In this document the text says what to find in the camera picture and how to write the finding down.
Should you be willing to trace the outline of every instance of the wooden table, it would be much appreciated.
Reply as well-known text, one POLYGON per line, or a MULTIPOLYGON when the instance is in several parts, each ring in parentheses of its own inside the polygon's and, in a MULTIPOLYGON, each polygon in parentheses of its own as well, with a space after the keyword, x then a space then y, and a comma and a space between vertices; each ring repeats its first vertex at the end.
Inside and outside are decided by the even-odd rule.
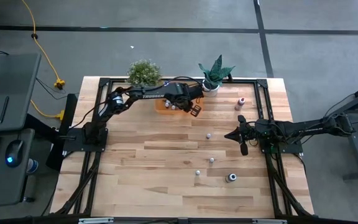
MULTIPOLYGON (((73 124, 94 106, 99 78, 84 77, 73 124)), ((275 119, 291 121, 283 79, 267 80, 275 119)), ((117 83, 113 89, 126 85, 117 83)), ((194 118, 161 115, 153 100, 139 100, 109 120, 93 217, 274 217, 265 157, 259 147, 249 145, 249 155, 241 156, 239 144, 224 138, 238 125, 237 115, 248 121, 258 118, 253 86, 224 84, 216 97, 204 98, 203 103, 202 112, 194 118), (235 111, 239 97, 245 97, 246 104, 235 111), (227 184, 224 178, 230 173, 238 178, 227 184)), ((83 156, 75 152, 63 161, 51 212, 61 208, 76 189, 83 156)), ((284 154, 283 164, 288 187, 313 213, 301 162, 284 154)), ((281 191, 278 194, 284 211, 281 191)))

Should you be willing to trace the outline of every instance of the potted plant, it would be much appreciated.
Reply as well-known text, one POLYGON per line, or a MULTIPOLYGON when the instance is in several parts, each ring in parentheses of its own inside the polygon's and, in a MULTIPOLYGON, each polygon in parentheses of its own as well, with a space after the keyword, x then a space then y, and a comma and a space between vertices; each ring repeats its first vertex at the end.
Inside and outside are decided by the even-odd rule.
POLYGON ((127 75, 132 86, 157 86, 161 79, 160 67, 150 60, 131 63, 127 75))
POLYGON ((215 61, 211 71, 205 69, 202 64, 198 64, 200 69, 204 71, 205 79, 203 80, 204 96, 212 97, 218 94, 218 89, 222 86, 223 78, 227 77, 233 70, 231 68, 222 68, 222 55, 215 61))

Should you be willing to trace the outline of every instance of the computer mouse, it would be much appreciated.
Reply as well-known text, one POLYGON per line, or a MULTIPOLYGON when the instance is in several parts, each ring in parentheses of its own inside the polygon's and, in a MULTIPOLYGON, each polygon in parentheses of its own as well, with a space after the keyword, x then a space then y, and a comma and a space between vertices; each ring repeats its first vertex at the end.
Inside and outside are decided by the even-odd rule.
POLYGON ((5 152, 5 163, 9 167, 17 167, 23 158, 23 141, 16 139, 9 143, 5 152))

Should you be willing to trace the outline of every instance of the yellow cable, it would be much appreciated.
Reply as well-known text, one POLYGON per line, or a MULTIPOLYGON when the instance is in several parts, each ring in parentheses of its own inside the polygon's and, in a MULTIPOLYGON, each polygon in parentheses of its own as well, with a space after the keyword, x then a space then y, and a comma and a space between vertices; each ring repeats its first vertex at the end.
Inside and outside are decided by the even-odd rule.
MULTIPOLYGON (((30 7, 27 5, 27 3, 25 3, 24 0, 22 0, 22 2, 24 3, 25 7, 29 10, 29 13, 30 13, 31 19, 32 19, 33 33, 35 34, 36 30, 35 30, 35 20, 34 20, 34 16, 32 15, 31 9, 30 9, 30 7)), ((52 65, 52 62, 49 60, 49 57, 48 57, 47 53, 44 51, 44 49, 43 49, 43 48, 41 47, 41 45, 38 43, 37 39, 36 39, 35 37, 33 37, 33 39, 34 39, 35 43, 38 45, 38 47, 41 49, 42 53, 44 53, 45 58, 48 60, 48 63, 49 63, 49 65, 50 65, 50 67, 52 68, 53 72, 55 72, 57 81, 59 82, 61 79, 60 79, 59 75, 57 74, 55 67, 52 65)))
POLYGON ((43 112, 41 112, 38 107, 35 105, 34 101, 30 100, 30 102, 32 103, 32 105, 34 106, 35 110, 38 111, 38 113, 40 113, 42 116, 47 117, 47 118, 56 118, 56 115, 47 115, 44 114, 43 112))

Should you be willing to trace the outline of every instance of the black desk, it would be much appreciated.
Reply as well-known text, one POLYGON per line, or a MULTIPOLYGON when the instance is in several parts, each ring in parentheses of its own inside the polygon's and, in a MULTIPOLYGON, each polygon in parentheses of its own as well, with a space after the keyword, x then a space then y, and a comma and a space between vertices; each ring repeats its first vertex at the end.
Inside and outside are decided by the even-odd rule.
POLYGON ((0 55, 0 115, 9 96, 0 131, 24 127, 40 59, 39 54, 0 55))
POLYGON ((34 134, 33 129, 0 134, 0 206, 19 203, 23 199, 25 172, 34 134), (24 141, 23 160, 17 167, 11 168, 5 163, 5 149, 15 139, 24 141))

